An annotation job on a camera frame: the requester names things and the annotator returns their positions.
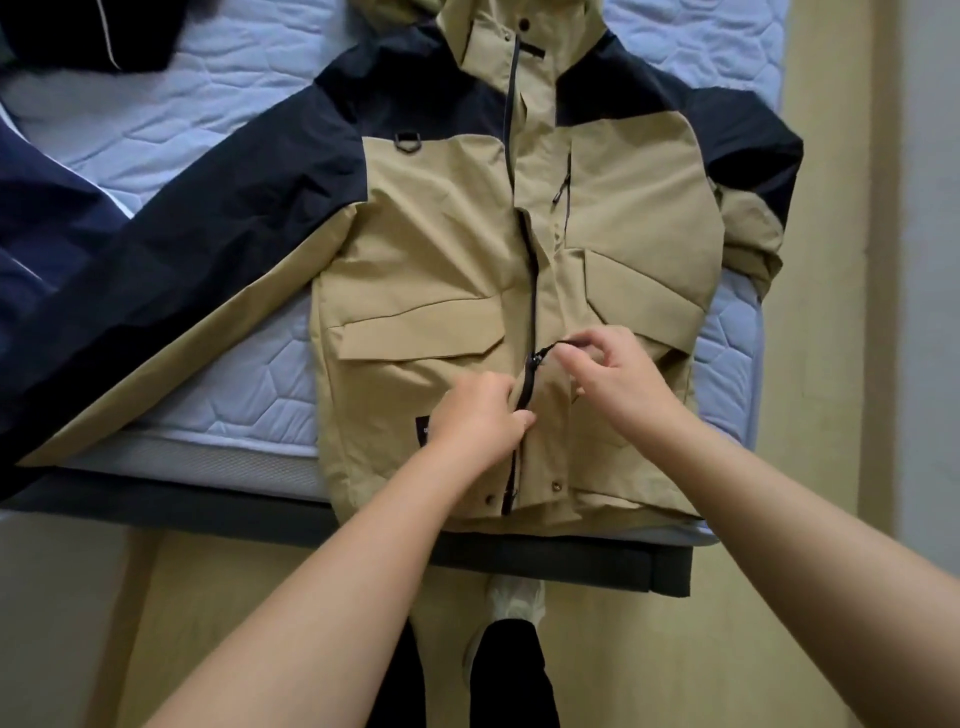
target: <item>jacket collar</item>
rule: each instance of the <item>jacket collar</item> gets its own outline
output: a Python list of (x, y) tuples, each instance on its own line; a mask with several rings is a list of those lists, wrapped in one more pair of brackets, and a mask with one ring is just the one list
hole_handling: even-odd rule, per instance
[(545, 51), (556, 80), (607, 31), (602, 0), (446, 0), (437, 24), (457, 63), (471, 45), (520, 39)]

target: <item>bed frame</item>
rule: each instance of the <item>bed frame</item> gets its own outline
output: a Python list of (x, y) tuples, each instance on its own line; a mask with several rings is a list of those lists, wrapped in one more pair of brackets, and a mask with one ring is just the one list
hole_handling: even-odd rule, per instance
[[(142, 528), (316, 547), (337, 527), (329, 504), (54, 468), (0, 508)], [(430, 562), (667, 596), (690, 595), (693, 548), (588, 537), (442, 533)]]

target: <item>mattress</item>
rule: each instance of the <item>mattress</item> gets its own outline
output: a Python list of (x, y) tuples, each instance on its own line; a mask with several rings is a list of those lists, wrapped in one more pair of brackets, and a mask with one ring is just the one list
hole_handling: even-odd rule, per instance
[[(776, 107), (789, 0), (608, 0), (624, 45), (692, 85)], [(193, 11), (162, 74), (19, 74), (0, 99), (48, 156), (140, 209), (227, 134), (307, 85), (369, 32), (346, 0), (222, 0)], [(72, 461), (97, 472), (326, 499), (317, 467), (309, 298), (301, 292), (138, 422)], [(763, 353), (752, 284), (724, 271), (697, 342), (701, 416), (751, 447)], [(618, 534), (711, 543), (702, 524)]]

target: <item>zipper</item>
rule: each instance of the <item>zipper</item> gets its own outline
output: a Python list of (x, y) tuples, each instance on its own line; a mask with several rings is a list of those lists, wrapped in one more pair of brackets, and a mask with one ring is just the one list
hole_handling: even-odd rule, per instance
[(570, 222), (570, 168), (573, 164), (573, 153), (566, 153), (566, 177), (564, 181), (560, 183), (560, 189), (557, 190), (557, 194), (553, 196), (553, 204), (551, 209), (556, 209), (557, 205), (560, 203), (560, 198), (566, 192), (566, 216), (564, 218), (564, 240), (566, 240), (566, 226)]
[[(516, 100), (516, 67), (520, 60), (520, 38), (516, 37), (514, 41), (514, 56), (510, 61), (510, 84), (507, 86), (507, 108), (503, 116), (503, 149), (507, 158), (507, 176), (510, 178), (510, 188), (515, 188), (514, 168), (511, 166), (510, 159), (510, 133), (514, 124), (514, 106)], [(516, 223), (520, 228), (520, 237), (523, 240), (523, 247), (527, 252), (527, 270), (530, 274), (530, 349), (523, 367), (523, 388), (520, 390), (520, 398), (516, 403), (516, 409), (523, 409), (530, 402), (534, 391), (534, 372), (542, 362), (542, 358), (537, 359), (539, 352), (536, 351), (537, 345), (537, 278), (540, 275), (540, 265), (537, 263), (537, 253), (534, 251), (533, 243), (530, 240), (530, 231), (527, 229), (527, 222), (523, 213), (516, 211)], [(518, 449), (510, 461), (510, 476), (507, 478), (507, 488), (503, 496), (503, 505), (500, 507), (501, 516), (509, 516), (514, 509), (514, 497), (516, 496), (516, 460)]]

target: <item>person's left hand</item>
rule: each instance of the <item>person's left hand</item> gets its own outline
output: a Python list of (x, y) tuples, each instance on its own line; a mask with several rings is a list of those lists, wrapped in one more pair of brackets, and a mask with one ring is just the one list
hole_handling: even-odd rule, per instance
[(510, 454), (537, 416), (512, 412), (507, 402), (515, 380), (495, 372), (465, 372), (430, 415), (428, 445), (451, 448), (478, 474)]

